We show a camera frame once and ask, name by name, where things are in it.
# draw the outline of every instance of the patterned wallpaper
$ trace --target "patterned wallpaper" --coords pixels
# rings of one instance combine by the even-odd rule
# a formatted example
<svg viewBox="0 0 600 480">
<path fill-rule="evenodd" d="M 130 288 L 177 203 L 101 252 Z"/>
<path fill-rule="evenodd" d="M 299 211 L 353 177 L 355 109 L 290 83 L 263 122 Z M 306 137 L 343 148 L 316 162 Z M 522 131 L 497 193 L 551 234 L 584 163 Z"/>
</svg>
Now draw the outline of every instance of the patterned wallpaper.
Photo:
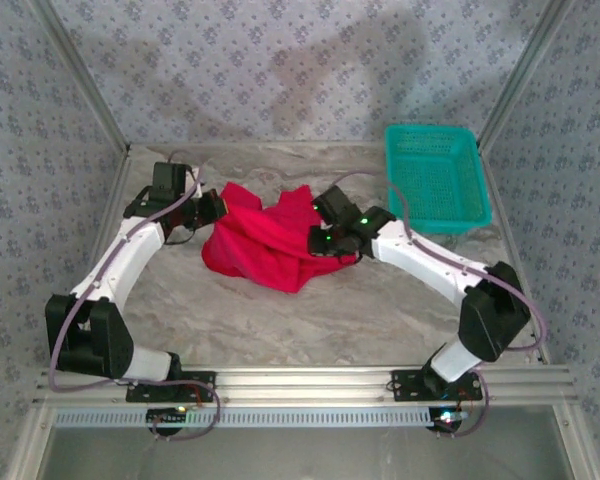
<svg viewBox="0 0 600 480">
<path fill-rule="evenodd" d="M 490 163 L 525 271 L 600 445 L 600 0 L 577 2 Z"/>
<path fill-rule="evenodd" d="M 0 478 L 119 160 L 25 2 L 0 0 Z"/>
<path fill-rule="evenodd" d="M 53 0 L 131 143 L 478 133 L 545 3 Z"/>
</svg>

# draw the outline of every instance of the gray marble surface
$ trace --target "gray marble surface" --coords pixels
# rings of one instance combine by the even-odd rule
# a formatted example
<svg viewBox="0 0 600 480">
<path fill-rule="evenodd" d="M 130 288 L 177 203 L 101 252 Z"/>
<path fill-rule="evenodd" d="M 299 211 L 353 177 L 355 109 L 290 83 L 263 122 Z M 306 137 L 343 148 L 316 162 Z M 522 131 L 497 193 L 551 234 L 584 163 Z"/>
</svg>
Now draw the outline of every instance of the gray marble surface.
<svg viewBox="0 0 600 480">
<path fill-rule="evenodd" d="M 132 147 L 114 211 L 121 214 L 150 183 L 154 162 L 174 148 Z M 221 191 L 233 181 L 271 205 L 282 190 L 308 184 L 317 193 L 340 173 L 382 169 L 384 151 L 374 144 L 198 145 L 186 147 L 175 160 L 206 162 L 208 187 Z M 380 179 L 356 176 L 341 186 L 362 207 L 386 204 Z M 107 235 L 111 238 L 117 228 L 115 223 Z M 163 247 L 149 261 L 124 311 L 136 342 L 177 352 L 188 364 L 419 364 L 457 331 L 453 305 L 405 272 L 375 260 L 314 278 L 297 295 L 214 273 L 200 257 L 212 228 L 200 230 L 185 245 Z M 497 224 L 434 240 L 475 260 L 507 260 Z M 531 342 L 527 327 L 517 344 Z M 507 352 L 500 362 L 533 363 L 535 356 Z"/>
</svg>

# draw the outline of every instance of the green plastic basket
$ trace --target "green plastic basket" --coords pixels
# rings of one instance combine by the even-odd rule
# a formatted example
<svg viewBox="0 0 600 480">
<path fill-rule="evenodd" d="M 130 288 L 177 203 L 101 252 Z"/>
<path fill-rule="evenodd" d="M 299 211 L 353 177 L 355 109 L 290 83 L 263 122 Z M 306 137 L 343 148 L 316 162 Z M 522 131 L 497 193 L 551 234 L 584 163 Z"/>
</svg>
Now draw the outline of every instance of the green plastic basket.
<svg viewBox="0 0 600 480">
<path fill-rule="evenodd" d="M 491 223 L 491 206 L 476 138 L 459 127 L 391 125 L 385 132 L 387 175 L 409 203 L 421 233 L 464 233 Z M 389 190 L 389 210 L 403 218 Z"/>
</svg>

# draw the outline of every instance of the glass panel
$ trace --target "glass panel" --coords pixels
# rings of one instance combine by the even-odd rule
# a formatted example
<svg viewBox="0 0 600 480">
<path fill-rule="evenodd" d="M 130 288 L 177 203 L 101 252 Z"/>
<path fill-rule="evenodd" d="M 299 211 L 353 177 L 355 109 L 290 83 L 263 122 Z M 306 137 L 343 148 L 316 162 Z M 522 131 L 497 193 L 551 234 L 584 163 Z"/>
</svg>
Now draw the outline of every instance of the glass panel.
<svg viewBox="0 0 600 480">
<path fill-rule="evenodd" d="M 423 428 L 230 429 L 155 442 L 137 428 L 55 429 L 39 480 L 573 478 L 553 410 L 494 408 L 461 439 Z"/>
</svg>

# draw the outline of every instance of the red cloth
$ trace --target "red cloth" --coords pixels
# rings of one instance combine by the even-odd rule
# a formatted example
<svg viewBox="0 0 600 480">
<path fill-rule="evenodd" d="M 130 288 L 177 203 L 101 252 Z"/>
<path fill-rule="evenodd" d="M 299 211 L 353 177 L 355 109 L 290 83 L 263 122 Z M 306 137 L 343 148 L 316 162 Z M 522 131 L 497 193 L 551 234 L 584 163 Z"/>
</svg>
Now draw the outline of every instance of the red cloth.
<svg viewBox="0 0 600 480">
<path fill-rule="evenodd" d="M 309 254 L 309 227 L 320 224 L 320 215 L 307 185 L 282 192 L 278 204 L 264 210 L 259 197 L 235 183 L 220 196 L 229 213 L 214 224 L 202 248 L 202 259 L 214 272 L 296 293 L 310 278 L 355 263 L 355 256 L 339 261 Z"/>
</svg>

